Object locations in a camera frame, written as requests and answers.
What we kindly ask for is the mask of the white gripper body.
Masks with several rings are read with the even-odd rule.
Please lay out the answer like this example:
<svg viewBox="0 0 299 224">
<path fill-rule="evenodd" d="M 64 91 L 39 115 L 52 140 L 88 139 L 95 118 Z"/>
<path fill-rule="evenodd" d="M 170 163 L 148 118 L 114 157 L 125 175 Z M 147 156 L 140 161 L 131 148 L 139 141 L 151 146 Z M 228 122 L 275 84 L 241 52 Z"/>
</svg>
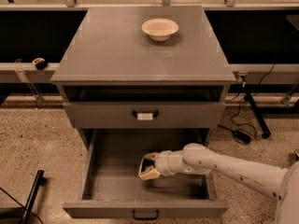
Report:
<svg viewBox="0 0 299 224">
<path fill-rule="evenodd" d="M 184 173 L 187 164 L 183 160 L 183 151 L 163 151 L 159 153 L 155 160 L 157 171 L 164 176 Z"/>
</svg>

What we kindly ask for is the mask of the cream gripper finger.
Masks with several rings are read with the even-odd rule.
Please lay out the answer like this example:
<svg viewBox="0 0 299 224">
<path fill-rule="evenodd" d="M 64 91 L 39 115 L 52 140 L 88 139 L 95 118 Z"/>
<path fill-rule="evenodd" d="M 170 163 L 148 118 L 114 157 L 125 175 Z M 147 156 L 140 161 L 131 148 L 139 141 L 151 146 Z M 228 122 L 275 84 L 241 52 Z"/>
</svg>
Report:
<svg viewBox="0 0 299 224">
<path fill-rule="evenodd" d="M 138 177 L 142 180 L 152 180 L 159 178 L 161 173 L 153 166 L 146 168 L 138 174 Z"/>
<path fill-rule="evenodd" d="M 152 152 L 152 153 L 148 153 L 146 155 L 143 156 L 143 158 L 145 160 L 149 160 L 149 161 L 156 161 L 156 159 L 158 158 L 159 153 L 158 152 Z"/>
</svg>

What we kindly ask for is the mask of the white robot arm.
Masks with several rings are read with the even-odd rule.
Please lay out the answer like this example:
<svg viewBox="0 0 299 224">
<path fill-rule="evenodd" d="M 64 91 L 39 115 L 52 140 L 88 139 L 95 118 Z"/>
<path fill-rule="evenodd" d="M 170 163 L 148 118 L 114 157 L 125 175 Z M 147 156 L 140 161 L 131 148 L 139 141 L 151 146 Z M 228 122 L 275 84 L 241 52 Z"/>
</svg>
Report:
<svg viewBox="0 0 299 224">
<path fill-rule="evenodd" d="M 142 157 L 138 177 L 142 180 L 175 174 L 203 175 L 211 171 L 277 201 L 275 224 L 299 224 L 299 162 L 281 168 L 221 155 L 190 143 L 182 150 L 153 152 Z"/>
</svg>

